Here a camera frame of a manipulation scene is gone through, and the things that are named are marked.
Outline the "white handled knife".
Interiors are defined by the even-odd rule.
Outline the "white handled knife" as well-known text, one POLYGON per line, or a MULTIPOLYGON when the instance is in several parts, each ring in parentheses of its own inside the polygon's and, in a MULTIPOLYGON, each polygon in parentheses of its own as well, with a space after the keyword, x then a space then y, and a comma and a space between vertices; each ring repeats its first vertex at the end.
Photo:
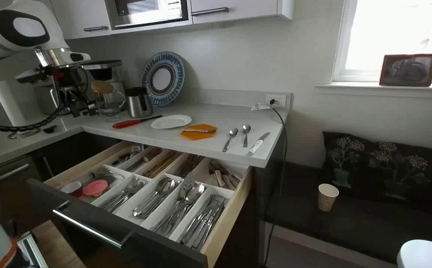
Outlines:
POLYGON ((269 135, 270 135, 270 132, 267 132, 267 133, 263 134, 262 136, 260 136, 259 139, 257 139, 255 144, 253 145, 253 147, 250 149, 250 151, 248 151, 247 156, 253 156, 257 152, 258 148, 262 145, 265 138, 267 138, 269 135))

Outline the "heap of forks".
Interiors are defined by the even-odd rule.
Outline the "heap of forks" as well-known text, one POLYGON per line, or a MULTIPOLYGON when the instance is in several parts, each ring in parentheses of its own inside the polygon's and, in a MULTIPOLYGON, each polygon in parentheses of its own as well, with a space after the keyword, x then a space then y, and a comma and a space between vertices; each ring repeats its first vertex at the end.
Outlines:
POLYGON ((122 190, 121 193, 114 195, 109 198, 106 202, 99 205, 99 208, 107 212, 115 212, 122 206, 126 201, 128 201, 134 194, 139 192, 144 186, 146 186, 149 182, 143 178, 134 177, 131 182, 122 190))

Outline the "pink round lid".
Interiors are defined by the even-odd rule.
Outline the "pink round lid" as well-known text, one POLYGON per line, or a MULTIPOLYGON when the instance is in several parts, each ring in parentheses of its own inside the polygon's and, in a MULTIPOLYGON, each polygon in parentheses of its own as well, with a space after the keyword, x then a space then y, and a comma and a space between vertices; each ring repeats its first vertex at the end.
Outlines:
POLYGON ((107 190, 107 188, 108 182, 106 180, 95 180, 83 187, 83 195, 88 197, 99 197, 105 190, 107 190))

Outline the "white upper cabinet door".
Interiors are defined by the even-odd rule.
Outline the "white upper cabinet door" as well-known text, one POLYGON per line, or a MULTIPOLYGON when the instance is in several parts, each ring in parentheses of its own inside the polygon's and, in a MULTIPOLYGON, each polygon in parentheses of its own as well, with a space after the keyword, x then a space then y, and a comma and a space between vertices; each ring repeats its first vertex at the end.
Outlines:
POLYGON ((66 39, 110 35, 112 32, 105 0, 51 0, 66 39), (107 30, 84 32, 83 28, 107 26, 107 30))
POLYGON ((194 24, 243 20, 278 14, 278 0, 191 0, 191 12, 228 7, 228 13, 192 17, 194 24))

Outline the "paper cup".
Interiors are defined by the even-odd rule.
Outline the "paper cup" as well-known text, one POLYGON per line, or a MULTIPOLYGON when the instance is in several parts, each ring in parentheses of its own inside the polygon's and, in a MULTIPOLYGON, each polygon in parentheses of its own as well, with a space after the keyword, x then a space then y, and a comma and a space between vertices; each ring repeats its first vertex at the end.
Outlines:
POLYGON ((331 184, 320 184, 318 186, 318 209, 323 212, 332 210, 339 190, 331 184))

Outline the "window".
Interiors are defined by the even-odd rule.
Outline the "window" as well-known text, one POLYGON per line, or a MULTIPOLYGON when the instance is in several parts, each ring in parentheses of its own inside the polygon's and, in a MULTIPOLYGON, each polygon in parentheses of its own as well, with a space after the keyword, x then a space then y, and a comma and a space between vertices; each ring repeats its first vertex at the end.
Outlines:
POLYGON ((344 0, 332 80, 379 80, 385 55, 432 54, 432 0, 344 0))

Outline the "heap of spoons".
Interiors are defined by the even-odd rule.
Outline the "heap of spoons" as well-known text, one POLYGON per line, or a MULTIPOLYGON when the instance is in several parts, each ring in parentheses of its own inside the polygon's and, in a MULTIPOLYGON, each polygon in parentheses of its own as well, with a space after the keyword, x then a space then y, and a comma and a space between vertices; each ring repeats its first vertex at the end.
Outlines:
POLYGON ((155 192, 148 197, 144 202, 134 208, 133 217, 146 219, 155 210, 158 205, 165 200, 170 193, 180 185, 181 181, 166 177, 162 178, 156 188, 155 192))

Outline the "dark bench seat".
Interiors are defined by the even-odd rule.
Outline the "dark bench seat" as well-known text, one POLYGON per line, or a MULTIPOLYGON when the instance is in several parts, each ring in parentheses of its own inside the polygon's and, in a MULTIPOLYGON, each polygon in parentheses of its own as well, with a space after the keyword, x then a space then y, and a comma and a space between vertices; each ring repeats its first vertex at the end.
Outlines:
POLYGON ((265 219, 392 264, 405 242, 432 241, 432 213, 413 206, 340 195, 331 211, 320 211, 318 185, 323 178, 320 169, 286 163, 282 192, 274 186, 265 219))

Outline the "bundle of chopsticks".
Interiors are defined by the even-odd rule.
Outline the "bundle of chopsticks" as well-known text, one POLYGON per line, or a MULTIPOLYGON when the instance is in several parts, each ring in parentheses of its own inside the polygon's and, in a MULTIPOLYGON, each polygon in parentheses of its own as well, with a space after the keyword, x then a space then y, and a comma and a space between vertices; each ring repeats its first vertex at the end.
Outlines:
POLYGON ((145 171, 143 173, 143 176, 147 178, 155 178, 159 173, 161 173, 163 170, 167 168, 173 161, 175 161, 181 153, 178 151, 170 151, 168 154, 166 154, 163 158, 157 161, 157 163, 145 171))

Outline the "white cutlery organizer tray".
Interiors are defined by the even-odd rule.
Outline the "white cutlery organizer tray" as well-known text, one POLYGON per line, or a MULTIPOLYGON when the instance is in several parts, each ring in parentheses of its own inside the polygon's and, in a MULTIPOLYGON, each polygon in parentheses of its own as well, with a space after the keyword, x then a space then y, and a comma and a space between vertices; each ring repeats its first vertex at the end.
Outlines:
POLYGON ((215 261, 250 195, 252 168, 189 153, 147 147, 135 156, 122 141, 45 183, 118 223, 149 231, 173 248, 215 261))

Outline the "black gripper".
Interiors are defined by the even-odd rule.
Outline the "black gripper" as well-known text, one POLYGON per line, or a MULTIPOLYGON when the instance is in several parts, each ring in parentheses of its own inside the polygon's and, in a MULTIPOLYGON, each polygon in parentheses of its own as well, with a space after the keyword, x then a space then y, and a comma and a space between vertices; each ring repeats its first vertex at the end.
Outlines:
POLYGON ((76 98, 68 98, 68 108, 73 117, 80 116, 78 107, 80 100, 84 100, 86 105, 86 115, 93 117, 99 115, 98 103, 95 97, 88 95, 90 88, 87 72, 83 67, 63 67, 54 68, 54 90, 56 100, 61 100, 61 90, 70 87, 71 93, 76 98))

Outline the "blue and white decorative plate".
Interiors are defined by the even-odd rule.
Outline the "blue and white decorative plate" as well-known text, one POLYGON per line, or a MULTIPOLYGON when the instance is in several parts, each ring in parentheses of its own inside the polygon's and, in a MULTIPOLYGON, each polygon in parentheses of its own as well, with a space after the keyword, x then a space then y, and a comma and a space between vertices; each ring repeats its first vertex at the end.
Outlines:
POLYGON ((141 75, 141 86, 147 89, 153 107, 171 104, 181 93, 184 82, 183 60, 178 54, 170 51, 152 56, 141 75))

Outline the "open kitchen drawer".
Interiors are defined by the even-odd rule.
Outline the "open kitchen drawer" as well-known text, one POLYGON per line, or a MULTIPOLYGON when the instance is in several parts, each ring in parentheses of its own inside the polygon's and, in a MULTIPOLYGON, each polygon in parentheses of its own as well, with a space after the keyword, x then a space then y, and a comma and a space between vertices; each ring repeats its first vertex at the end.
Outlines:
POLYGON ((130 209, 150 196, 156 180, 115 214, 98 208, 98 201, 91 204, 61 192, 61 188, 78 175, 102 167, 105 160, 129 147, 130 142, 122 141, 45 182, 27 181, 38 214, 49 217, 87 268, 258 268, 259 232, 252 167, 234 166, 243 173, 242 181, 234 191, 209 185, 169 238, 152 232, 150 227, 170 210, 176 200, 176 191, 141 224, 128 219, 130 209), (203 247, 196 251, 181 244, 180 236, 212 194, 226 198, 225 208, 203 247), (122 248, 109 245, 67 223, 54 215, 53 209, 60 209, 122 242, 122 248))

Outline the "stainless steel jug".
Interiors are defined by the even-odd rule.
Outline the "stainless steel jug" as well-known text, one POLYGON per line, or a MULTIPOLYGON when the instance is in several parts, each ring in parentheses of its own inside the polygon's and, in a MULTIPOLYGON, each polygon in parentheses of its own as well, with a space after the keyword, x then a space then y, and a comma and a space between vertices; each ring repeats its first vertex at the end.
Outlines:
POLYGON ((153 114, 153 107, 146 87, 129 87, 125 90, 129 117, 140 119, 153 114))

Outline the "dark floral cushion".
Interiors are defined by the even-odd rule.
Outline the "dark floral cushion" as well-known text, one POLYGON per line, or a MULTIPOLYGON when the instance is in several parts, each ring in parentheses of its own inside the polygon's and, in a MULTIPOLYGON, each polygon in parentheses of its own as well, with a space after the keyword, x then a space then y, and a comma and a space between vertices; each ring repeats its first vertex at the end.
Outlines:
POLYGON ((340 193, 432 214, 432 148, 323 132, 321 181, 340 193))

